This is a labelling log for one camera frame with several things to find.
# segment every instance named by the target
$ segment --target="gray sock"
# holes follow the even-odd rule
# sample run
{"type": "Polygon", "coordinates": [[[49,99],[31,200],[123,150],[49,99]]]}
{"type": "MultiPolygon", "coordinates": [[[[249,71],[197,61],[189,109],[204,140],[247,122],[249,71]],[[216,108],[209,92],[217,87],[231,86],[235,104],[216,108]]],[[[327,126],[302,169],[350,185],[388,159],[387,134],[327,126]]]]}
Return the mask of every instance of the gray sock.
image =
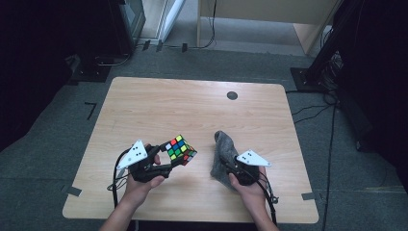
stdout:
{"type": "Polygon", "coordinates": [[[234,142],[232,139],[222,131],[217,131],[215,134],[216,139],[216,153],[214,155],[213,168],[211,169],[211,176],[217,179],[227,188],[235,191],[234,187],[231,186],[227,168],[221,163],[219,157],[223,157],[227,160],[231,166],[234,165],[234,158],[238,156],[237,149],[234,147],[234,142]]]}

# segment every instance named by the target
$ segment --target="black dot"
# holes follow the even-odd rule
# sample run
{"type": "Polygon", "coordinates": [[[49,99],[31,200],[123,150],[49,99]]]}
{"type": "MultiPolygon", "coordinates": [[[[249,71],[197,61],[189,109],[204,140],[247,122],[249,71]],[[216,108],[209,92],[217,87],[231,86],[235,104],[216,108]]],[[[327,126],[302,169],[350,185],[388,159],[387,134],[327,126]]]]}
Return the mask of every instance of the black dot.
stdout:
{"type": "Polygon", "coordinates": [[[236,99],[238,98],[238,95],[237,95],[237,93],[234,92],[234,91],[229,91],[229,92],[227,93],[227,97],[228,97],[229,99],[231,99],[231,100],[236,100],[236,99]]]}

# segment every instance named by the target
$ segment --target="hand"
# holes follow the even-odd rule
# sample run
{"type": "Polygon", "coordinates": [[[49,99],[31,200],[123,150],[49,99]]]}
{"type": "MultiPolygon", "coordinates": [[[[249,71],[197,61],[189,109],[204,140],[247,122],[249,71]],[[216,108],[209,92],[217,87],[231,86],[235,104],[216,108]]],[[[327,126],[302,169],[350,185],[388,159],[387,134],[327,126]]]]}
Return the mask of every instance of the hand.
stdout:
{"type": "MultiPolygon", "coordinates": [[[[160,164],[159,155],[155,156],[154,163],[160,164]]],[[[137,182],[129,174],[125,194],[99,230],[126,230],[133,214],[144,202],[150,190],[158,187],[163,181],[165,181],[163,176],[156,176],[146,183],[137,182]]]]}
{"type": "MultiPolygon", "coordinates": [[[[260,174],[259,182],[266,188],[267,185],[267,172],[265,167],[259,167],[260,174]]],[[[231,185],[238,191],[241,196],[243,205],[245,205],[249,214],[252,216],[259,231],[271,231],[278,230],[276,225],[270,219],[267,208],[266,208],[266,198],[264,191],[257,183],[253,183],[250,186],[242,186],[238,181],[237,177],[233,173],[229,173],[229,179],[231,185]]]]}
{"type": "MultiPolygon", "coordinates": [[[[263,173],[265,176],[267,175],[265,171],[265,167],[259,167],[259,171],[263,173]]],[[[266,188],[266,178],[265,176],[260,174],[260,183],[264,188],[266,188]]],[[[246,209],[249,211],[265,208],[265,195],[264,191],[259,187],[258,184],[254,183],[250,186],[242,186],[238,181],[237,177],[233,173],[229,173],[229,179],[231,185],[238,191],[241,196],[242,202],[245,205],[246,209]]]]}
{"type": "MultiPolygon", "coordinates": [[[[160,164],[159,155],[155,156],[154,163],[156,165],[160,164]]],[[[150,190],[158,187],[163,181],[165,181],[164,176],[156,176],[151,181],[142,183],[135,181],[130,174],[127,177],[126,191],[122,197],[122,200],[125,199],[128,203],[139,207],[146,199],[150,190]]]]}

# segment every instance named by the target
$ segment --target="table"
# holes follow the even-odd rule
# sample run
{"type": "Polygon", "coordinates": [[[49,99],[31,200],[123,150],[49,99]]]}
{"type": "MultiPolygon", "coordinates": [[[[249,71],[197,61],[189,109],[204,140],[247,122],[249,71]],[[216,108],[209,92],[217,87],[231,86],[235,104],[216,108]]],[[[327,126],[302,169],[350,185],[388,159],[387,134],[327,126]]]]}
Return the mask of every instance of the table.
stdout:
{"type": "Polygon", "coordinates": [[[181,134],[198,153],[150,192],[133,219],[252,222],[240,197],[210,175],[218,130],[239,153],[251,148],[272,163],[278,222],[318,221],[315,200],[301,196],[312,190],[282,86],[131,77],[113,79],[73,182],[82,193],[68,195],[64,216],[107,218],[114,203],[106,188],[118,155],[138,139],[161,144],[181,134]],[[230,100],[229,91],[238,98],[230,100]]]}
{"type": "MultiPolygon", "coordinates": [[[[199,0],[197,46],[201,17],[213,17],[216,0],[199,0]]],[[[293,23],[305,54],[309,54],[324,27],[330,24],[341,0],[217,0],[216,17],[293,23]]]]}

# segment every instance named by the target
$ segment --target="black tape marking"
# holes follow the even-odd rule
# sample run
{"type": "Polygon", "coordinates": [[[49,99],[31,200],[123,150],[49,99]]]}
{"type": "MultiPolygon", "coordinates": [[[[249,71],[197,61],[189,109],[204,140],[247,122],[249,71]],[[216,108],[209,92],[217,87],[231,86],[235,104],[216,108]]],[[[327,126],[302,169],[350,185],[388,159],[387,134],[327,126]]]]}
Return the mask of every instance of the black tape marking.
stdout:
{"type": "Polygon", "coordinates": [[[181,48],[181,52],[184,53],[187,51],[187,44],[183,43],[183,47],[181,48]]]}
{"type": "Polygon", "coordinates": [[[315,199],[315,194],[312,193],[312,192],[303,193],[303,194],[302,194],[302,198],[303,198],[303,200],[315,199]]]}
{"type": "Polygon", "coordinates": [[[156,47],[156,52],[162,51],[162,48],[163,48],[163,42],[161,39],[159,39],[159,43],[157,44],[157,47],[156,47]]]}
{"type": "Polygon", "coordinates": [[[149,45],[150,45],[150,40],[147,40],[147,41],[144,43],[143,51],[147,50],[147,49],[149,48],[149,45]]]}
{"type": "Polygon", "coordinates": [[[92,116],[92,114],[93,114],[93,111],[95,111],[95,108],[96,108],[97,103],[89,103],[89,102],[85,102],[85,104],[86,104],[86,105],[93,105],[92,110],[90,110],[90,113],[89,113],[88,118],[87,118],[87,120],[89,120],[89,119],[90,119],[90,117],[91,117],[91,116],[92,116]]]}
{"type": "Polygon", "coordinates": [[[68,194],[75,195],[75,196],[80,196],[82,190],[77,189],[77,188],[72,187],[72,186],[64,185],[63,188],[61,189],[61,192],[68,193],[68,194]]]}

